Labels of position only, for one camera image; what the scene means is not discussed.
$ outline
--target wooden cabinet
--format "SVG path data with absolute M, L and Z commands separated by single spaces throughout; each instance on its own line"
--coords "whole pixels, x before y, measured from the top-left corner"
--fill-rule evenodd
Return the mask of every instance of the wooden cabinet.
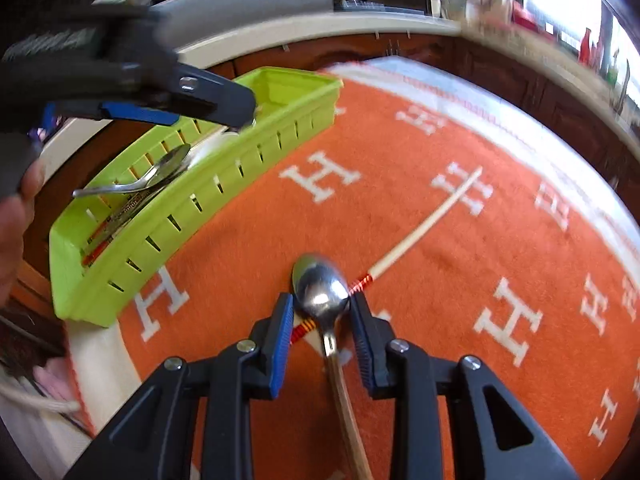
M 226 77 L 227 79 L 233 79 L 237 75 L 234 64 L 231 61 L 225 61 L 224 63 L 217 64 L 216 66 L 210 66 L 207 70 L 214 74 L 221 75 L 222 77 Z
M 618 165 L 622 145 L 611 129 L 564 89 L 547 83 L 532 114 L 578 152 L 606 180 Z
M 355 34 L 298 41 L 234 60 L 238 75 L 261 66 L 318 70 L 333 63 L 398 54 L 451 71 L 453 39 L 428 34 Z
M 9 298 L 0 304 L 2 358 L 12 372 L 24 374 L 50 357 L 65 355 L 65 332 L 55 317 L 51 284 L 25 261 Z
M 636 221 L 640 221 L 640 162 L 626 149 L 619 175 L 611 184 Z
M 458 40 L 456 73 L 526 112 L 535 110 L 543 78 L 534 70 L 494 50 Z

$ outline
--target white countertop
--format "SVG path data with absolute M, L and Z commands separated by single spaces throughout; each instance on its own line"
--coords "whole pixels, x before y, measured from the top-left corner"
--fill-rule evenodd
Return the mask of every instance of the white countertop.
M 488 46 L 523 65 L 540 72 L 555 84 L 565 88 L 575 98 L 585 103 L 607 124 L 620 140 L 640 160 L 640 142 L 628 124 L 617 118 L 594 89 L 559 64 L 546 56 L 531 55 L 510 48 L 508 44 L 481 34 L 458 22 L 440 20 L 426 16 L 380 12 L 327 12 L 291 16 L 255 25 L 230 30 L 185 46 L 178 52 L 181 60 L 198 68 L 207 68 L 218 63 L 243 56 L 265 48 L 293 43 L 295 41 L 365 34 L 376 32 L 408 32 L 414 34 L 436 34 L 463 36 L 471 41 Z M 56 134 L 44 147 L 42 158 L 48 180 L 64 162 L 84 143 L 105 127 L 109 121 L 74 119 Z

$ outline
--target finger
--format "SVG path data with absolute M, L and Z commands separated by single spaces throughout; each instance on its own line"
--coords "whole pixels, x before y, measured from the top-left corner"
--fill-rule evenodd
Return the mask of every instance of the finger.
M 25 200 L 33 199 L 44 185 L 44 164 L 40 159 L 30 165 L 20 183 L 20 194 Z
M 22 258 L 26 212 L 22 200 L 12 196 L 0 203 L 0 306 L 9 296 Z
M 27 229 L 27 213 L 20 197 L 10 196 L 0 202 L 0 254 L 5 246 L 22 241 Z
M 24 230 L 26 231 L 27 228 L 33 222 L 33 218 L 36 215 L 33 198 L 30 200 L 25 200 L 23 203 L 23 207 L 24 207 Z
M 5 306 L 22 259 L 22 238 L 18 244 L 0 249 L 0 307 Z

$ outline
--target green plastic basket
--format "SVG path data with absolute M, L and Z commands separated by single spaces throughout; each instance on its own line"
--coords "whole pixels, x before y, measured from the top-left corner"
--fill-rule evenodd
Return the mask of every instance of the green plastic basket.
M 302 70 L 264 67 L 236 82 L 251 88 L 255 124 L 176 178 L 122 229 L 90 267 L 82 265 L 88 237 L 123 195 L 78 198 L 49 234 L 51 286 L 56 315 L 109 326 L 151 276 L 208 219 L 284 158 L 296 146 L 334 122 L 342 83 Z M 155 126 L 136 140 L 88 186 L 127 183 L 145 173 L 168 150 L 216 128 L 180 118 Z

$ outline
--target kitchen counter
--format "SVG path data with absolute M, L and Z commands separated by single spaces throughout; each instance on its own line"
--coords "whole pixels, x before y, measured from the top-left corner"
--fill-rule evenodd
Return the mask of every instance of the kitchen counter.
M 331 12 L 292 16 L 249 25 L 185 46 L 179 52 L 184 62 L 199 68 L 208 68 L 244 54 L 287 43 L 328 36 L 384 32 L 463 37 L 528 66 L 565 89 L 597 114 L 635 158 L 640 160 L 640 141 L 628 124 L 609 108 L 604 82 L 598 86 L 596 76 L 589 78 L 590 74 L 583 74 L 587 70 L 564 53 L 553 53 L 549 46 L 542 45 L 543 40 L 531 38 L 532 34 L 518 34 L 524 38 L 523 40 L 505 41 L 504 37 L 486 30 L 462 27 L 458 22 L 425 16 Z M 560 63 L 558 56 L 563 56 L 566 60 Z M 566 68 L 568 63 L 569 66 L 571 63 L 575 65 L 571 71 Z M 71 120 L 43 150 L 46 179 L 48 180 L 80 146 L 108 123 L 109 121 Z

